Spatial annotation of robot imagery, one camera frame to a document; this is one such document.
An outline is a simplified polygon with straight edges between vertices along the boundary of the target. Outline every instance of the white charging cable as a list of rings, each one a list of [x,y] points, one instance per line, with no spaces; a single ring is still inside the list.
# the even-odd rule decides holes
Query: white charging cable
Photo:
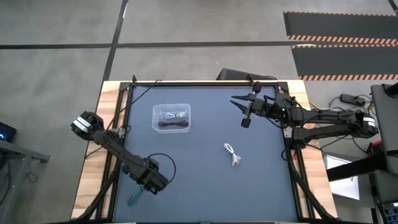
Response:
[[[241,159],[240,156],[237,156],[234,152],[234,149],[232,148],[232,146],[228,143],[224,144],[224,148],[226,150],[228,150],[228,152],[230,152],[232,154],[232,166],[235,166],[235,164],[239,164],[239,160]]]
[[[164,118],[166,118],[166,119],[173,119],[173,118],[175,118],[175,114],[173,114],[173,113],[166,113],[166,114],[164,115]]]
[[[185,117],[185,112],[181,112],[181,113],[178,113],[178,114],[166,113],[164,115],[164,118],[166,118],[166,119],[184,118],[184,117]]]

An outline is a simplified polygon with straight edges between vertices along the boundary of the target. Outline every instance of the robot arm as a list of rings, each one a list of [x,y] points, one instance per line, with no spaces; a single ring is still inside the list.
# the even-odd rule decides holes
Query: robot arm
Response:
[[[362,111],[329,111],[303,109],[297,103],[295,97],[284,93],[278,93],[275,98],[264,96],[264,99],[257,98],[261,91],[261,83],[256,82],[252,93],[246,96],[232,96],[232,98],[249,101],[249,106],[243,106],[235,101],[231,101],[245,114],[241,126],[250,126],[250,115],[281,121],[285,126],[291,127],[290,148],[303,149],[306,143],[312,139],[351,135],[356,138],[371,138],[379,131],[374,124],[374,118]],[[320,128],[306,129],[304,124],[333,124]]]
[[[122,171],[145,190],[157,194],[165,189],[169,180],[159,173],[159,163],[152,158],[131,154],[120,145],[118,133],[105,131],[103,120],[93,112],[83,112],[72,124],[72,131],[84,140],[103,146],[125,165]]]

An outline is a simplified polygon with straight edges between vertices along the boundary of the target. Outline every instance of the clear plastic box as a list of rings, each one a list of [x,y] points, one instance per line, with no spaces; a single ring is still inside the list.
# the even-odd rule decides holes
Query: clear plastic box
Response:
[[[161,134],[189,132],[191,106],[186,103],[155,105],[152,110],[152,127]]]

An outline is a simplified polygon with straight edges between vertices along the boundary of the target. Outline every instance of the black floor mat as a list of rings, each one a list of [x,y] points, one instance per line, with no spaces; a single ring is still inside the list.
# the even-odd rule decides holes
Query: black floor mat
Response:
[[[398,44],[398,18],[374,14],[284,12],[291,40]]]
[[[303,80],[398,79],[398,45],[296,45],[292,53]]]

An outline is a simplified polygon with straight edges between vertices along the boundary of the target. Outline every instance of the concrete floor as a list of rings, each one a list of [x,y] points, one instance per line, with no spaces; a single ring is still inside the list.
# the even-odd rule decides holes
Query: concrete floor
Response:
[[[120,6],[121,0],[0,0],[0,44],[110,43]],[[131,0],[119,42],[282,41],[283,11],[392,14],[385,0]],[[39,180],[24,184],[17,223],[70,218],[87,143],[69,125],[95,109],[108,52],[0,50],[0,120],[18,129],[16,143],[52,155],[47,165],[32,165]],[[119,49],[110,80],[213,80],[223,67],[297,79],[289,47],[225,47]],[[374,83],[393,82],[328,82],[329,88],[306,82],[306,88],[326,106],[340,93],[368,94]],[[365,148],[378,139],[358,142]],[[325,150],[364,156],[347,140]],[[335,197],[341,218],[371,222],[367,188],[362,192],[364,202]]]

